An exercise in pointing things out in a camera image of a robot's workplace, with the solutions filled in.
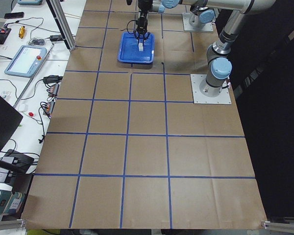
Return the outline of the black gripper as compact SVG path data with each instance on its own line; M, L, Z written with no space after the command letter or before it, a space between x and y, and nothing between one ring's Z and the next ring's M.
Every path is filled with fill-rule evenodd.
M147 31L147 25L148 25L148 20L147 20L147 14L141 14L136 20L136 29L133 31L134 37L137 39L137 45L140 43L140 36L143 37L143 46L145 41L149 38L150 32Z

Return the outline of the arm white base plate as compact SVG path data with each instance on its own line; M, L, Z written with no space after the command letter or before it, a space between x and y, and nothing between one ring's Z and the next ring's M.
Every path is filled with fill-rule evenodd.
M229 87L224 81L219 88L213 88L206 83L206 74L190 74L194 104L231 105Z
M193 13L183 13L182 20L185 32L213 33L212 23L202 23Z

